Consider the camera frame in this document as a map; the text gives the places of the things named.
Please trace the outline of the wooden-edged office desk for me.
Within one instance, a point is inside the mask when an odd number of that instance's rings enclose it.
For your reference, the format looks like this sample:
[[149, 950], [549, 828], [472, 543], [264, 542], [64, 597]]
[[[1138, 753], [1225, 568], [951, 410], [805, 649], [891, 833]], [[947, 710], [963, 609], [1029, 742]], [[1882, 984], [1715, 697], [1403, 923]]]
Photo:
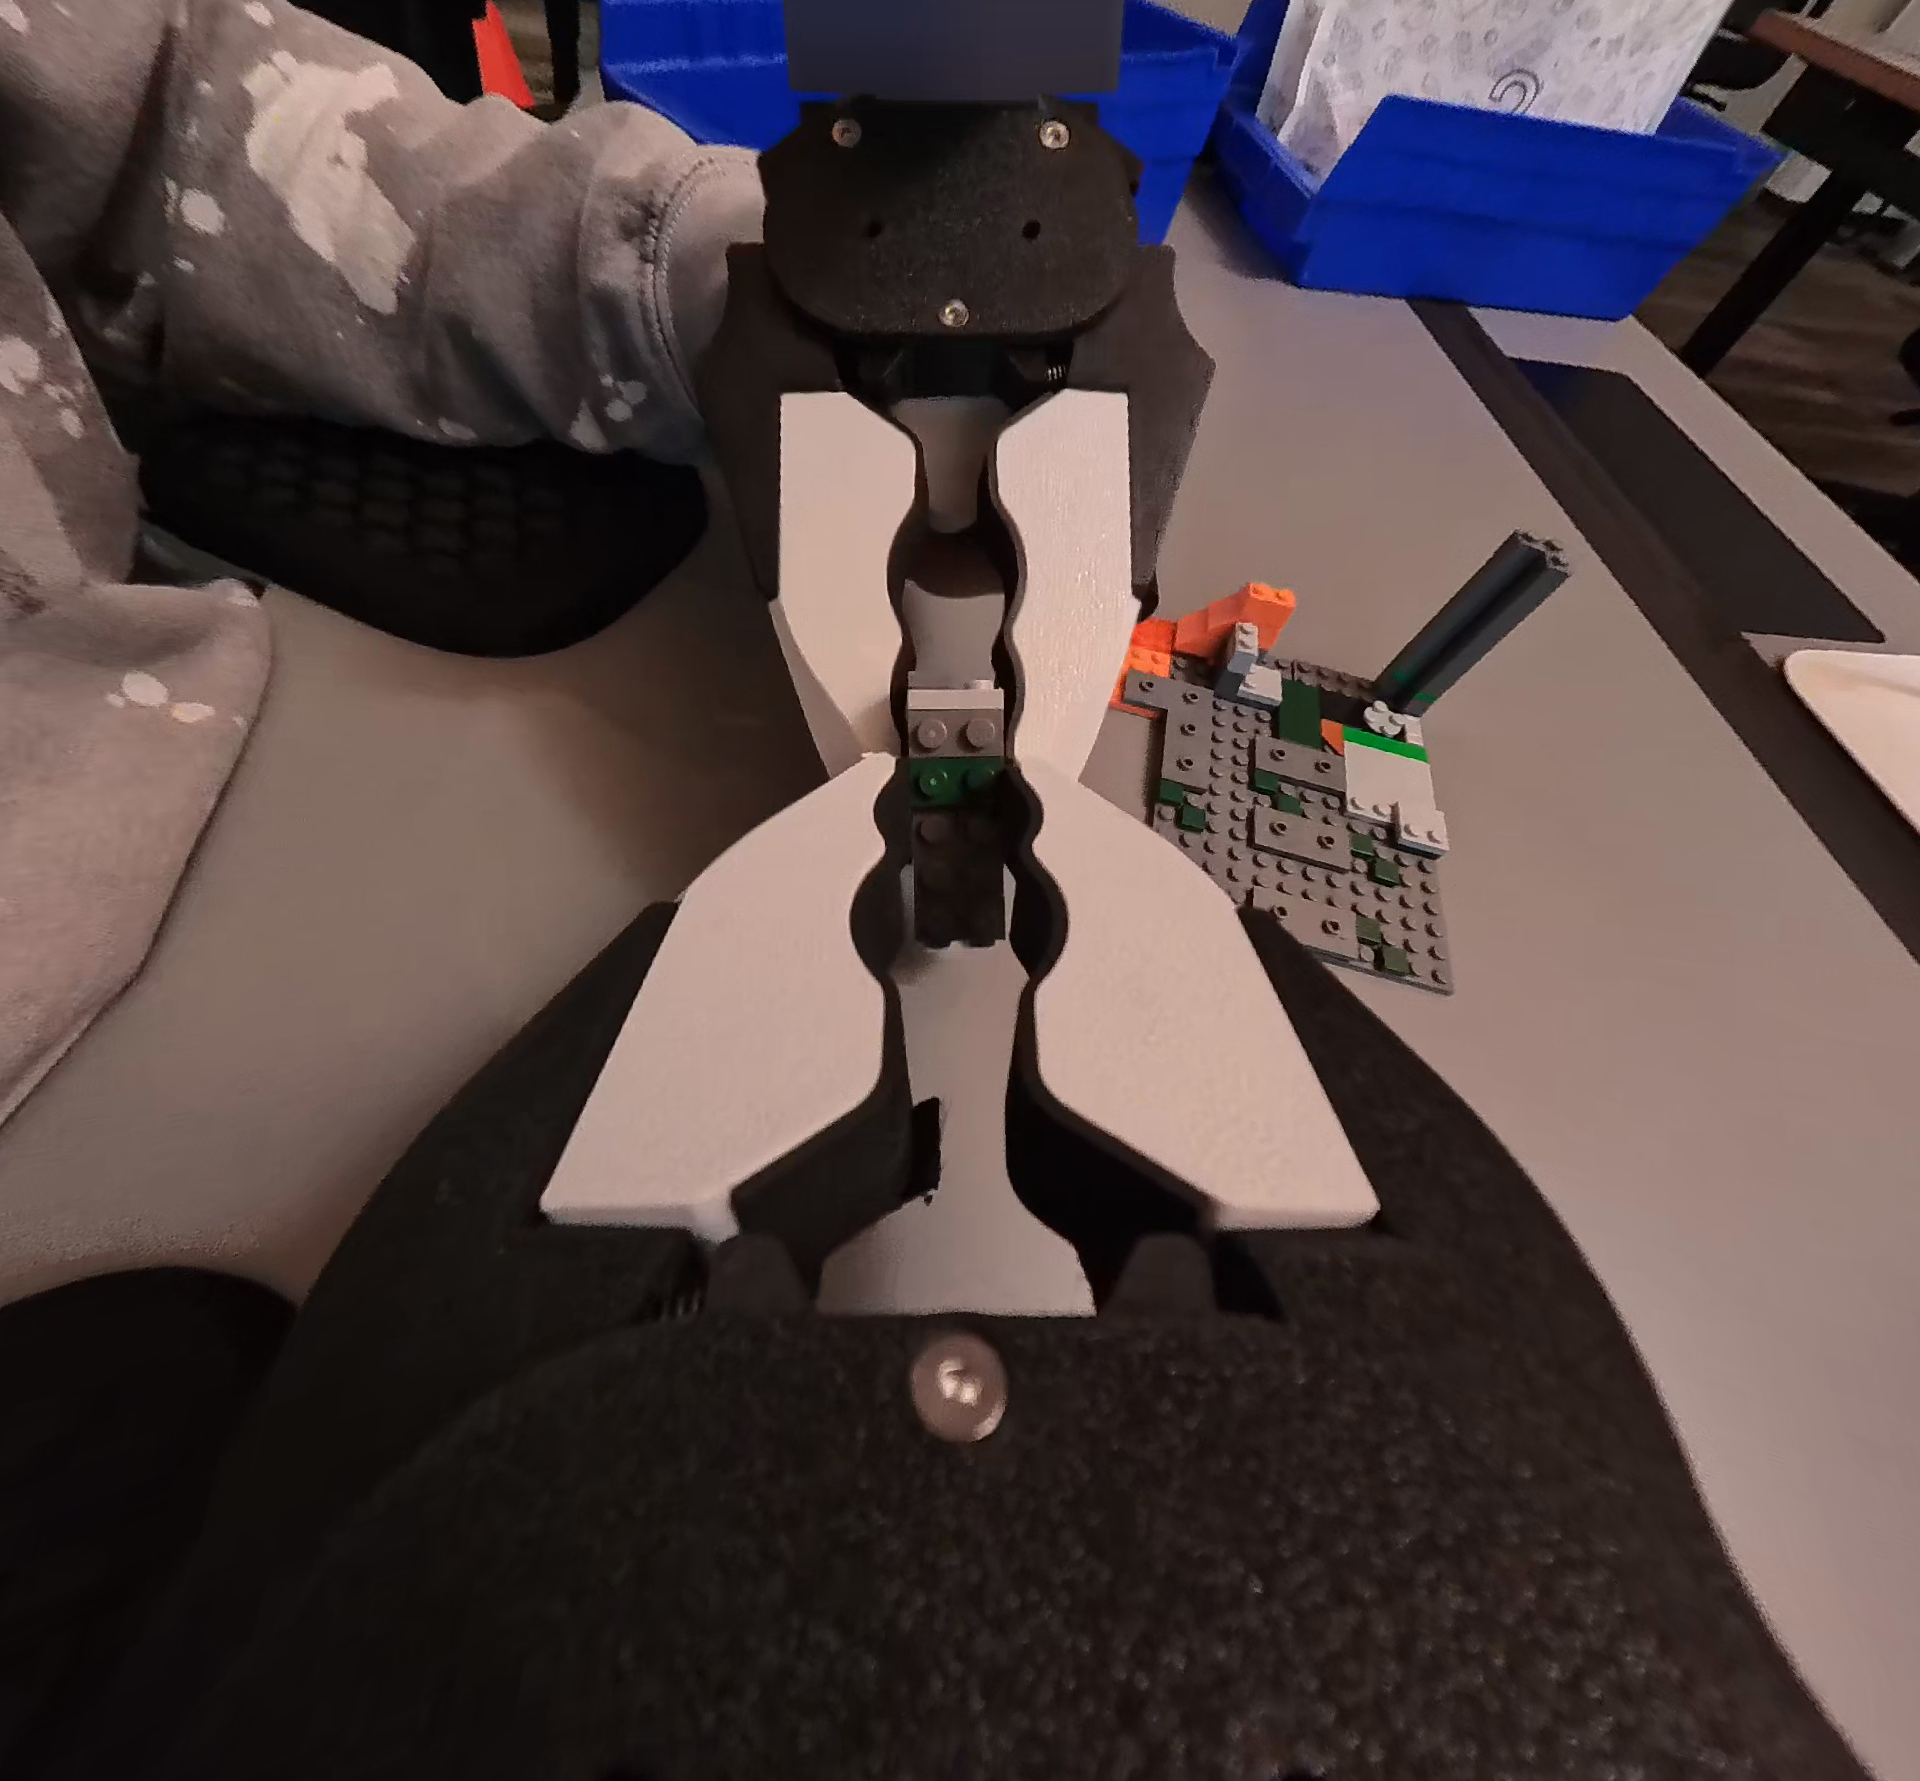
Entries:
[[1771, 305], [1840, 232], [1866, 197], [1917, 212], [1916, 60], [1877, 38], [1849, 38], [1822, 24], [1766, 10], [1748, 35], [1800, 63], [1800, 76], [1765, 117], [1782, 151], [1823, 169], [1823, 181], [1748, 263], [1692, 330], [1680, 359], [1710, 376]]

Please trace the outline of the blue plastic bin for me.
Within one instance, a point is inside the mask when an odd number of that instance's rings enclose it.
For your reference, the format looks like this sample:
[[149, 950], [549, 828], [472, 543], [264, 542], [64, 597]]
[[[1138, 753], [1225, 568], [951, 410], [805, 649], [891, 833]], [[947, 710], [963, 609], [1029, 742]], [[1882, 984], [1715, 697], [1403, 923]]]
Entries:
[[1304, 290], [1617, 321], [1782, 151], [1688, 98], [1645, 135], [1389, 96], [1325, 179], [1256, 114], [1289, 0], [1251, 0], [1213, 128], [1250, 236]]
[[[1121, 80], [1068, 98], [1138, 162], [1138, 238], [1165, 239], [1240, 57], [1221, 32], [1154, 0], [1124, 0]], [[601, 0], [608, 98], [635, 102], [692, 139], [763, 151], [800, 120], [808, 92], [786, 66], [782, 0]]]

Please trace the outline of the white stand with wooden board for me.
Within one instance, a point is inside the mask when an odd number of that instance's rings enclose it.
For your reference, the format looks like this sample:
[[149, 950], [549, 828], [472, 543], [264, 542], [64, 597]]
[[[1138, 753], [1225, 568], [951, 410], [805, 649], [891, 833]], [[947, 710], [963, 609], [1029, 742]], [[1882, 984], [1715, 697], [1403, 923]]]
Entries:
[[1916, 833], [1917, 656], [1801, 649], [1781, 666], [1789, 690]]

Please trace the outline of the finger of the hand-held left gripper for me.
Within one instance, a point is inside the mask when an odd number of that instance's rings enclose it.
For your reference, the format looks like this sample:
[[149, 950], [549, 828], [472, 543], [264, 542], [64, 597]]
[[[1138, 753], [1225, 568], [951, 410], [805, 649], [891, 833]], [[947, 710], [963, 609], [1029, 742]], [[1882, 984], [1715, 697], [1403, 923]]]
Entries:
[[849, 393], [782, 396], [769, 616], [828, 777], [900, 748], [891, 560], [918, 489], [918, 444], [893, 418]]
[[1011, 753], [1077, 782], [1137, 623], [1127, 396], [1067, 390], [1011, 418], [990, 455], [990, 504], [1014, 567], [1001, 626]]

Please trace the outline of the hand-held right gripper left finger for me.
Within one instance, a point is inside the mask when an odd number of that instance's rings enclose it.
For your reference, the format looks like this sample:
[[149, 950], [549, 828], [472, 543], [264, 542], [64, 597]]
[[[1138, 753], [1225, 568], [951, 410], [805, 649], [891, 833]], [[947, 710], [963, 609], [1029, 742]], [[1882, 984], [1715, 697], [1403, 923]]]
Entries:
[[911, 801], [866, 753], [659, 910], [657, 950], [539, 1196], [553, 1227], [830, 1257], [942, 1177], [942, 1101], [909, 1069], [896, 958]]

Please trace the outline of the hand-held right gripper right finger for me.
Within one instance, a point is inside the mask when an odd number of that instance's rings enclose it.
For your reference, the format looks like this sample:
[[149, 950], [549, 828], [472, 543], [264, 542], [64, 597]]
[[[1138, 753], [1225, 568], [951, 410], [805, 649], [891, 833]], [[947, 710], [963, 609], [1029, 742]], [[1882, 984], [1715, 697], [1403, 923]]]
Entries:
[[1068, 774], [1001, 787], [1024, 988], [1006, 1081], [1014, 1192], [1105, 1309], [1148, 1240], [1366, 1227], [1379, 1196], [1243, 912]]

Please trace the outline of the grey lego wall section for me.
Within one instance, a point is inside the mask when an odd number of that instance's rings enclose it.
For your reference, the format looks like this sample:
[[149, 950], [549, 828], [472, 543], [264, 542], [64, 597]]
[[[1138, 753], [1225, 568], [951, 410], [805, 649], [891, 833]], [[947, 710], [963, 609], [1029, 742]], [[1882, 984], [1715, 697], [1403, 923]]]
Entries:
[[1003, 939], [1003, 691], [913, 678], [904, 701], [911, 870], [918, 944]]

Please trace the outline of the grey splattered hoodie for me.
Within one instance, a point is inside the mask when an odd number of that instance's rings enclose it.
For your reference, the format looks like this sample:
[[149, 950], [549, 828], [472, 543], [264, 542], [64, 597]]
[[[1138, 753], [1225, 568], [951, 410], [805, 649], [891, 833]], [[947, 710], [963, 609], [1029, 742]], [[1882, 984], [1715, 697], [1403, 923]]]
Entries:
[[351, 120], [416, 89], [285, 0], [5, 0], [5, 1114], [146, 959], [268, 673], [243, 585], [131, 580], [91, 365], [374, 416], [416, 233]]

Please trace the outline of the partly built grey lego model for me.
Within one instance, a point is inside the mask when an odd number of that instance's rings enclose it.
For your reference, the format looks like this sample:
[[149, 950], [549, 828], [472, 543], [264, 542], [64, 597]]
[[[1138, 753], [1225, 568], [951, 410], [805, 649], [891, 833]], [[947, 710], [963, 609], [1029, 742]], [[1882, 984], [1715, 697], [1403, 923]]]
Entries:
[[1320, 959], [1452, 995], [1427, 715], [1569, 575], [1507, 533], [1373, 676], [1287, 655], [1296, 598], [1265, 582], [1142, 618], [1109, 705], [1158, 730], [1148, 827]]

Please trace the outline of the person's left forearm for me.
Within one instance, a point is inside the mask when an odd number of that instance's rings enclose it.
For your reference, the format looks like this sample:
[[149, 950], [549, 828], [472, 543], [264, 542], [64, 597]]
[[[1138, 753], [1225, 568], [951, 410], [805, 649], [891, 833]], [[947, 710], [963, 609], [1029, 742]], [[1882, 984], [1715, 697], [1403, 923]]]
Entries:
[[183, 393], [453, 448], [703, 453], [697, 365], [761, 233], [751, 151], [276, 47], [170, 77], [160, 166]]

